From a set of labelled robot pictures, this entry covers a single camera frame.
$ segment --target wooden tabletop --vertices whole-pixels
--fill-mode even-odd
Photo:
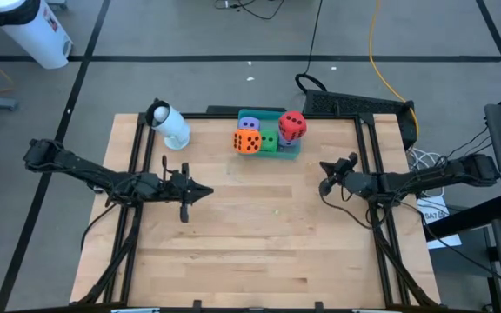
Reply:
[[[395,116],[375,118],[385,171],[406,172]],[[137,115],[116,115],[104,166],[127,170],[136,120]],[[150,172],[162,172],[165,154],[170,169],[188,162],[193,179],[214,193],[189,208],[189,223],[180,223],[178,203],[144,205],[130,306],[190,307],[202,300],[204,307],[312,308],[316,301],[326,308],[384,307],[371,231],[323,204],[317,191],[325,176],[319,161],[358,153],[352,121],[307,121],[295,161],[239,156],[231,146],[235,120],[188,122],[190,144],[181,151],[169,150],[157,135]],[[373,169],[371,147],[369,152]],[[359,197],[343,203],[335,188],[327,200],[364,219],[367,204]],[[96,196],[91,218],[104,210],[104,201]],[[412,197],[406,201],[415,203]],[[84,296],[108,265],[118,213],[111,212],[87,236],[71,300]],[[404,206],[393,214],[405,267],[439,301],[419,215]],[[115,299],[123,272],[122,267]],[[396,283],[392,292],[399,303]]]

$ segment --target foam dice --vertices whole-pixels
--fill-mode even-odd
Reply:
[[[260,145],[260,150],[270,152],[277,151],[277,131],[262,130],[260,131],[260,136],[262,137],[262,145]]]
[[[285,140],[295,140],[306,132],[306,121],[299,111],[285,112],[279,118],[279,130]]]
[[[278,139],[277,144],[279,144],[280,146],[284,146],[284,147],[292,147],[292,146],[296,145],[299,142],[299,139],[285,140],[284,136],[282,135],[282,131],[281,130],[279,131],[279,136],[278,137],[279,137],[279,139]]]
[[[257,118],[254,117],[242,117],[239,120],[239,129],[253,129],[253,130],[259,130],[260,129],[260,121],[258,121]]]
[[[262,138],[258,130],[235,130],[233,134],[233,148],[239,153],[257,153],[261,142]]]

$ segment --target table leg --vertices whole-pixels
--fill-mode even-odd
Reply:
[[[481,203],[470,209],[448,216],[428,226],[424,226],[426,241],[436,238],[457,234],[462,230],[470,230],[490,223],[492,220],[501,218],[501,196],[495,197],[485,203]],[[430,228],[434,238],[427,230]]]
[[[495,282],[494,277],[488,277],[488,290],[491,293],[491,303],[492,303],[492,312],[493,313],[501,313],[501,296],[500,296],[500,288]]]

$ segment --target black cable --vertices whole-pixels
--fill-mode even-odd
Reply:
[[[477,138],[479,138],[481,135],[483,135],[486,132],[486,130],[488,130],[488,126],[484,127],[483,131],[481,131],[478,134],[476,134],[468,143],[464,143],[461,146],[459,146],[459,148],[456,148],[456,149],[452,150],[450,152],[450,154],[447,156],[447,158],[450,158],[452,154],[458,152],[459,150],[463,149],[468,144],[471,144],[472,142],[474,142],[475,140],[477,140]]]
[[[253,15],[254,17],[258,17],[258,18],[260,18],[262,20],[271,20],[277,14],[277,12],[279,11],[279,9],[281,9],[281,7],[284,4],[285,0],[281,0],[281,2],[279,3],[277,9],[274,11],[274,14],[272,14],[270,17],[259,16],[258,14],[254,13],[253,11],[251,11],[251,10],[249,10],[249,9],[246,8],[247,5],[253,3],[254,1],[252,1],[250,3],[247,3],[247,4],[242,4],[241,0],[237,0],[237,2],[239,3],[239,7],[240,8],[242,8],[245,11],[247,11],[248,13],[250,13],[251,15]]]
[[[97,216],[94,221],[90,222],[88,224],[88,227],[86,227],[86,230],[84,230],[84,233],[83,233],[83,237],[81,238],[80,240],[80,250],[82,251],[83,250],[83,247],[84,247],[84,239],[86,239],[86,235],[88,235],[88,231],[90,230],[90,228],[92,228],[92,226],[94,226],[94,224],[99,221],[102,217],[104,217],[106,214],[110,213],[110,211],[115,208],[117,206],[117,203],[113,203],[109,208],[107,208],[104,212],[102,212],[102,214],[100,214],[99,216]]]
[[[312,41],[311,41],[311,49],[309,50],[309,60],[306,64],[306,70],[304,70],[303,74],[306,74],[309,72],[309,68],[311,67],[311,59],[312,59],[312,50],[314,49],[314,41],[317,37],[317,28],[318,28],[318,19],[320,18],[320,10],[322,9],[322,3],[324,0],[320,0],[320,4],[318,5],[318,12],[317,12],[317,20],[314,23],[314,31],[312,32]]]
[[[440,203],[435,203],[435,202],[432,202],[432,201],[430,201],[430,200],[427,200],[426,198],[420,198],[420,199],[422,199],[423,201],[426,201],[427,203],[432,203],[432,204],[434,204],[434,205],[438,205],[438,206],[441,206],[441,207],[445,207],[445,208],[446,208],[446,209],[448,209],[448,210],[453,210],[453,211],[456,211],[456,212],[461,212],[461,211],[463,211],[463,210],[461,210],[461,209],[456,209],[456,208],[454,208],[454,207],[451,207],[450,205],[443,205],[443,204],[440,204]]]
[[[327,206],[331,207],[331,208],[334,208],[334,209],[338,209],[338,210],[342,210],[343,212],[347,213],[348,216],[350,216],[353,220],[355,220],[355,222],[357,222],[359,225],[363,226],[363,228],[366,228],[367,230],[372,230],[372,227],[368,226],[367,224],[361,222],[358,220],[358,218],[356,218],[351,212],[349,212],[346,208],[344,207],[340,207],[340,206],[337,206],[337,205],[334,205],[334,204],[331,204],[331,203],[328,203],[326,201],[326,199],[324,199],[324,196],[320,195],[320,199],[322,199],[322,202],[324,204],[326,204]]]
[[[241,5],[240,4],[232,4],[232,5],[228,5],[227,7],[223,7],[223,8],[217,6],[217,3],[220,3],[220,2],[221,3],[229,3],[229,1],[230,0],[228,0],[228,1],[225,1],[225,0],[216,0],[216,1],[214,1],[214,9],[216,9],[216,10],[233,10],[233,9],[238,9],[238,8],[247,6],[247,5],[251,4],[251,3],[254,3],[257,0],[250,0],[248,3],[241,4]]]
[[[353,194],[352,194],[352,193],[349,193],[349,196],[348,196],[347,198],[345,198],[345,197],[344,197],[344,186],[342,185],[342,186],[341,186],[341,200],[342,200],[343,202],[348,202],[348,201],[349,201],[349,199],[351,199],[351,197],[352,197],[352,196],[353,196]]]
[[[309,72],[309,68],[311,67],[312,51],[314,50],[314,41],[316,40],[316,37],[317,37],[318,20],[320,18],[320,10],[322,9],[322,3],[324,3],[324,0],[320,0],[320,4],[318,5],[317,19],[316,19],[316,22],[314,23],[314,31],[312,32],[311,49],[309,50],[309,58],[308,58],[308,62],[306,64],[306,70],[304,70],[304,72],[301,74],[295,75],[295,83],[297,84],[297,87],[305,95],[306,95],[307,89],[301,83],[301,78],[306,78],[310,82],[314,83],[321,91],[328,91],[326,89],[326,86],[324,86],[323,83],[321,83],[315,77],[312,77],[311,75],[307,74]]]
[[[482,151],[482,150],[484,150],[484,149],[486,149],[486,148],[488,148],[488,147],[490,147],[490,146],[492,146],[492,143],[488,143],[488,144],[487,144],[487,145],[485,145],[483,148],[481,148],[481,149],[479,149],[479,150],[474,151],[472,154],[477,154],[478,152],[480,152],[480,151]]]
[[[480,269],[488,272],[489,274],[491,274],[492,276],[498,278],[498,279],[501,279],[501,275],[499,275],[497,272],[487,268],[486,266],[484,266],[483,264],[473,260],[472,258],[466,256],[463,252],[453,248],[452,246],[450,246],[448,243],[445,243],[442,239],[438,238],[436,235],[434,235],[434,233],[432,232],[431,228],[429,227],[429,224],[426,222],[426,219],[424,218],[424,214],[423,212],[419,211],[417,208],[415,208],[414,206],[408,204],[408,203],[401,203],[401,204],[405,204],[406,206],[412,208],[415,212],[417,212],[420,216],[421,216],[421,219],[422,219],[422,222],[423,222],[423,225],[426,229],[426,231],[429,233],[429,235],[431,235],[434,239],[438,240],[441,244],[443,244],[445,247],[447,248],[450,248],[452,249],[454,252],[456,252],[457,254],[459,254],[462,258],[464,258],[465,260],[475,264],[477,267],[479,267]]]
[[[474,146],[474,147],[470,148],[469,150],[467,150],[467,152],[465,152],[465,153],[463,154],[463,157],[465,157],[466,155],[470,154],[470,153],[471,153],[471,151],[475,150],[476,148],[478,148],[478,147],[482,146],[482,145],[484,144],[484,142],[486,142],[488,139],[490,139],[490,137],[491,137],[490,135],[489,135],[489,136],[487,136],[487,137],[485,137],[485,138],[483,139],[483,141],[481,141],[479,144],[477,144],[476,146]]]

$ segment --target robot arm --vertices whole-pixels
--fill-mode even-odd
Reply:
[[[331,187],[338,183],[351,194],[369,202],[394,206],[392,200],[400,201],[406,194],[418,194],[425,190],[456,183],[476,187],[492,186],[500,178],[496,165],[489,156],[474,154],[444,161],[441,165],[409,173],[356,173],[357,154],[349,159],[340,158],[336,163],[321,162],[328,176],[319,186],[322,196],[327,196]]]
[[[127,173],[108,170],[103,166],[76,156],[53,140],[30,141],[30,149],[23,158],[26,169],[42,173],[64,173],[86,182],[91,189],[99,188],[109,196],[109,202],[131,206],[138,202],[181,203],[181,221],[189,222],[187,205],[208,196],[214,189],[196,183],[189,177],[189,164],[179,170],[167,170],[167,159],[162,158],[164,177],[153,173]]]

